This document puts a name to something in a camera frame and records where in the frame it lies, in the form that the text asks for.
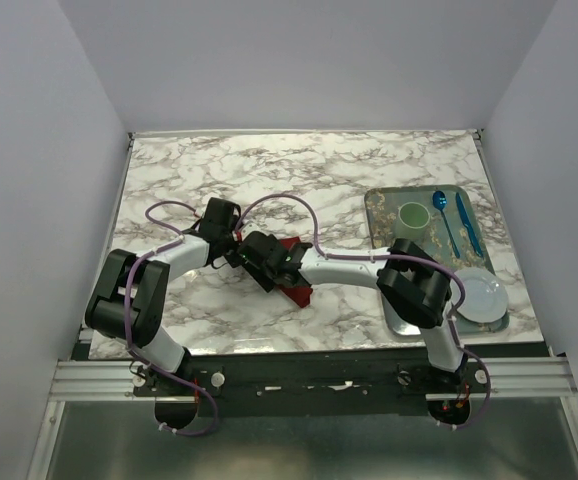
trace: marble tabletop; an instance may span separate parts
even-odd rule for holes
[[[211,197],[247,206],[291,192],[316,210],[325,247],[371,248],[363,205],[376,187],[455,184],[469,194],[496,275],[509,294],[510,324],[465,336],[467,344],[541,341],[524,279],[471,134],[465,131],[242,134],[135,140],[112,248],[140,251],[171,240],[147,221],[159,200],[202,209]],[[154,211],[180,228],[194,219],[179,207]],[[289,200],[261,204],[255,223],[277,237],[310,240],[304,208]],[[386,327],[379,293],[319,285],[300,309],[265,293],[242,269],[194,270],[169,284],[163,325],[196,354],[293,352],[420,346],[420,337]],[[90,358],[126,358],[124,346],[95,333]]]

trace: white backdrop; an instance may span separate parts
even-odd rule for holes
[[[24,478],[128,140],[55,0],[0,0],[0,479]]]
[[[130,131],[481,128],[554,0],[60,0]]]
[[[485,133],[540,325],[578,384],[578,0],[558,1]]]

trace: gray floor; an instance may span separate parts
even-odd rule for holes
[[[145,403],[67,407],[49,478],[578,479],[557,399],[495,400],[471,428],[395,415],[226,419],[198,439],[158,432]]]

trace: spoon handle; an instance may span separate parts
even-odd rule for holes
[[[456,241],[453,239],[453,235],[451,234],[451,229],[449,228],[449,222],[447,221],[447,216],[445,212],[440,211],[442,215],[442,219],[445,221],[445,226],[447,227],[447,233],[449,234],[449,240],[451,240],[451,246],[453,247],[453,253],[456,258],[460,258],[460,251],[458,250],[458,246],[456,245]]]

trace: plate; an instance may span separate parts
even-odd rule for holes
[[[507,312],[509,296],[498,277],[482,268],[463,268],[456,276],[465,284],[465,301],[458,312],[476,323],[493,323]],[[451,302],[460,298],[456,282],[451,282]]]

